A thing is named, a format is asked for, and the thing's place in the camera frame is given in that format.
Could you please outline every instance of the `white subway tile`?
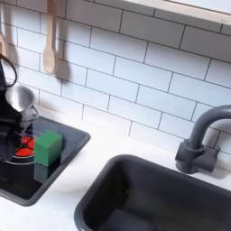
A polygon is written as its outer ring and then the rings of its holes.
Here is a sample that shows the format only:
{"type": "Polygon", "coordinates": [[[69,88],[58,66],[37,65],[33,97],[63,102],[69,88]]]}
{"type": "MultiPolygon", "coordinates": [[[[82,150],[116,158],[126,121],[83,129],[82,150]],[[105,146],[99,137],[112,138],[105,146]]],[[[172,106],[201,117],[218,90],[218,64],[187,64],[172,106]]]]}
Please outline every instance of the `white subway tile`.
{"type": "Polygon", "coordinates": [[[231,89],[178,74],[172,77],[170,92],[210,106],[228,105],[231,98],[231,89]]]}
{"type": "Polygon", "coordinates": [[[119,32],[122,11],[82,0],[69,0],[67,19],[119,32]]]}
{"type": "Polygon", "coordinates": [[[167,91],[171,81],[171,72],[157,69],[136,61],[116,58],[115,76],[127,79],[151,88],[167,91]]]}
{"type": "Polygon", "coordinates": [[[124,11],[121,33],[179,48],[184,25],[124,11]]]}
{"type": "Polygon", "coordinates": [[[230,36],[187,26],[180,48],[218,60],[231,61],[230,43],[230,36]]]}
{"type": "Polygon", "coordinates": [[[191,119],[196,102],[140,86],[137,103],[175,116],[191,119]]]}
{"type": "Polygon", "coordinates": [[[114,130],[118,133],[128,135],[131,121],[120,118],[115,115],[110,115],[94,108],[84,106],[83,120],[98,126],[103,126],[114,130]]]}
{"type": "MultiPolygon", "coordinates": [[[[194,124],[195,123],[188,120],[180,119],[172,115],[163,114],[160,130],[169,134],[177,135],[184,139],[189,139],[194,124]]],[[[209,128],[203,140],[203,144],[213,148],[218,134],[219,131],[209,128]]]]}
{"type": "Polygon", "coordinates": [[[208,70],[209,59],[149,43],[145,63],[193,78],[204,79],[208,70]]]}
{"type": "Polygon", "coordinates": [[[206,113],[211,108],[213,108],[213,107],[197,103],[194,115],[192,117],[192,121],[196,122],[199,119],[200,116],[202,116],[204,113],[206,113]]]}
{"type": "Polygon", "coordinates": [[[90,69],[88,70],[87,87],[133,102],[136,100],[138,92],[138,84],[90,69]]]}
{"type": "Polygon", "coordinates": [[[20,68],[20,83],[60,95],[61,82],[52,76],[42,74],[40,72],[20,68]]]}
{"type": "Polygon", "coordinates": [[[153,16],[153,13],[154,13],[154,9],[151,7],[147,7],[145,5],[138,5],[138,4],[134,4],[134,3],[129,3],[129,2],[125,2],[125,1],[96,0],[95,2],[103,4],[103,5],[111,5],[113,7],[121,8],[121,9],[128,10],[128,11],[137,12],[140,14],[147,14],[150,16],[153,16]]]}
{"type": "MultiPolygon", "coordinates": [[[[57,4],[57,16],[65,17],[67,0],[58,0],[57,4]]],[[[39,11],[42,13],[47,13],[47,0],[18,0],[17,4],[21,7],[31,9],[33,11],[39,11]]]]}
{"type": "Polygon", "coordinates": [[[221,133],[216,144],[216,148],[220,148],[222,152],[231,154],[231,134],[221,133]]]}
{"type": "Polygon", "coordinates": [[[147,42],[118,33],[92,28],[90,47],[130,60],[144,61],[147,42]]]}
{"type": "Polygon", "coordinates": [[[217,167],[224,171],[231,171],[231,155],[219,152],[217,157],[217,167]]]}
{"type": "MultiPolygon", "coordinates": [[[[41,33],[47,34],[47,16],[41,16],[41,33]]],[[[74,42],[83,46],[89,46],[90,26],[75,23],[62,18],[57,18],[56,38],[74,42]]]]}
{"type": "MultiPolygon", "coordinates": [[[[5,61],[2,61],[2,64],[3,64],[5,77],[7,79],[10,79],[10,80],[15,80],[15,74],[14,74],[12,67],[5,61]]],[[[16,72],[18,74],[18,78],[19,78],[19,66],[14,65],[14,67],[15,67],[15,70],[16,70],[16,72]]]]}
{"type": "Polygon", "coordinates": [[[206,145],[207,147],[214,148],[217,142],[218,135],[219,135],[218,130],[209,128],[204,137],[203,144],[206,145]]]}
{"type": "Polygon", "coordinates": [[[153,128],[158,127],[162,115],[159,111],[116,97],[110,97],[108,112],[153,128]]]}
{"type": "Polygon", "coordinates": [[[64,59],[80,66],[112,74],[115,56],[65,42],[64,59]]]}
{"type": "MultiPolygon", "coordinates": [[[[38,53],[43,53],[46,46],[46,36],[37,32],[18,29],[18,46],[38,53]]],[[[63,41],[56,40],[56,49],[58,52],[58,58],[62,59],[63,41]]]]}
{"type": "Polygon", "coordinates": [[[227,34],[227,35],[231,35],[231,26],[230,25],[223,25],[221,32],[224,34],[227,34]]]}
{"type": "Polygon", "coordinates": [[[220,32],[220,28],[221,28],[221,23],[214,23],[204,19],[190,17],[184,14],[177,14],[169,11],[163,11],[160,9],[155,10],[155,17],[174,21],[176,23],[192,25],[213,32],[220,32]]]}
{"type": "Polygon", "coordinates": [[[33,32],[40,31],[39,13],[22,9],[13,5],[2,5],[1,20],[2,23],[18,26],[33,32]]]}
{"type": "Polygon", "coordinates": [[[40,106],[60,112],[64,115],[73,116],[77,119],[82,118],[83,105],[42,90],[40,91],[40,106]]]}
{"type": "MultiPolygon", "coordinates": [[[[58,60],[58,70],[53,75],[60,79],[67,80],[72,83],[77,83],[80,85],[85,85],[87,78],[87,69],[80,67],[78,65],[68,63],[66,61],[58,60]]],[[[46,73],[43,65],[42,65],[42,55],[41,55],[41,67],[40,71],[42,73],[46,73]]]]}
{"type": "Polygon", "coordinates": [[[62,81],[61,96],[106,111],[109,95],[62,81]]]}
{"type": "MultiPolygon", "coordinates": [[[[194,112],[194,116],[192,121],[196,122],[202,114],[206,113],[209,109],[213,108],[212,106],[202,105],[200,103],[197,104],[196,110],[194,112]]],[[[231,134],[231,121],[230,119],[222,119],[216,121],[211,125],[212,128],[216,128],[217,130],[230,133],[231,134]]]]}
{"type": "Polygon", "coordinates": [[[231,64],[212,60],[208,69],[206,81],[231,88],[231,64]]]}
{"type": "Polygon", "coordinates": [[[133,123],[130,136],[136,140],[150,143],[157,147],[177,152],[183,139],[171,134],[152,129],[150,127],[133,123]]]}
{"type": "Polygon", "coordinates": [[[9,46],[9,51],[13,63],[29,69],[40,69],[40,54],[14,46],[9,46]]]}
{"type": "Polygon", "coordinates": [[[2,30],[3,30],[4,36],[7,40],[7,43],[17,46],[17,44],[18,44],[17,28],[14,26],[2,23],[2,30]]]}

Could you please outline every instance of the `white countertop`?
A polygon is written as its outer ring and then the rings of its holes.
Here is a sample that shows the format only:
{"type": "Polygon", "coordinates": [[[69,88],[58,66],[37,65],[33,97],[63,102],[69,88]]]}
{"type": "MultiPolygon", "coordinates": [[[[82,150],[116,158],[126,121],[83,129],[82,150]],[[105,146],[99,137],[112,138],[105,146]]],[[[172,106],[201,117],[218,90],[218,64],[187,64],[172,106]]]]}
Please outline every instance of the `white countertop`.
{"type": "MultiPolygon", "coordinates": [[[[42,116],[90,133],[91,140],[34,206],[24,208],[0,198],[0,231],[76,231],[75,207],[113,156],[137,155],[176,170],[175,153],[38,108],[42,116]]],[[[230,171],[216,169],[212,175],[193,177],[231,190],[230,171]]]]}

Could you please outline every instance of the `wooden utensil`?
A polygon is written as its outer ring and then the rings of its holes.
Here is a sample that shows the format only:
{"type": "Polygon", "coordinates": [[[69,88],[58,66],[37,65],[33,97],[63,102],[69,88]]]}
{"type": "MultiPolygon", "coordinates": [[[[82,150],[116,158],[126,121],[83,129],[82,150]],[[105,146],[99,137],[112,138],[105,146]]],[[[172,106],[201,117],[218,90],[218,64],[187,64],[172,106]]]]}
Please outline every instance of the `wooden utensil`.
{"type": "Polygon", "coordinates": [[[6,58],[9,56],[8,44],[2,31],[1,14],[0,14],[0,53],[3,54],[6,58]]]}
{"type": "Polygon", "coordinates": [[[57,0],[47,0],[47,43],[43,52],[43,65],[49,75],[57,71],[55,49],[57,0]]]}

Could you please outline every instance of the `gray faucet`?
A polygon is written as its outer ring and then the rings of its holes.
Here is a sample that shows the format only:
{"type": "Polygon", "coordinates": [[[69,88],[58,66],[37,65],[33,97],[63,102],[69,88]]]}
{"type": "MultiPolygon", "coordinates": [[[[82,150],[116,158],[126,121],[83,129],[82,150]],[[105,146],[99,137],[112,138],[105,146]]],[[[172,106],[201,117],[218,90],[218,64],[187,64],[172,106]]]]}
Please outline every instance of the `gray faucet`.
{"type": "Polygon", "coordinates": [[[190,139],[181,143],[177,152],[176,166],[180,171],[193,174],[198,169],[209,172],[215,169],[219,150],[207,150],[202,141],[208,128],[221,119],[231,119],[230,105],[212,108],[199,118],[190,139]]]}

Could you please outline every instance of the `white shelf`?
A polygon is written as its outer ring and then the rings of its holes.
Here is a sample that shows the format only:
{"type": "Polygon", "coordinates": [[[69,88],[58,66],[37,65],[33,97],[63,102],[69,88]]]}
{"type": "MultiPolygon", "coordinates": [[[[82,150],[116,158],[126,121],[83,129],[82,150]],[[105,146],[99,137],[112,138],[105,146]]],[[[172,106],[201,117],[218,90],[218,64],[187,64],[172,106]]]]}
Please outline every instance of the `white shelf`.
{"type": "Polygon", "coordinates": [[[226,12],[217,12],[211,9],[215,9],[216,5],[213,5],[211,2],[218,1],[218,0],[209,0],[210,4],[208,6],[208,0],[125,0],[126,2],[135,3],[139,5],[146,5],[153,8],[158,8],[166,11],[172,11],[179,14],[185,14],[188,16],[193,16],[197,18],[202,18],[205,20],[217,22],[217,23],[223,23],[223,24],[229,24],[231,25],[231,14],[228,14],[227,11],[231,12],[231,8],[228,7],[231,5],[230,0],[223,0],[226,1],[226,7],[220,6],[218,10],[226,9],[226,12]],[[196,6],[191,5],[184,5],[182,3],[192,3],[196,6]],[[205,8],[199,8],[199,2],[207,2],[207,4],[203,4],[203,6],[208,7],[210,9],[205,8]]]}

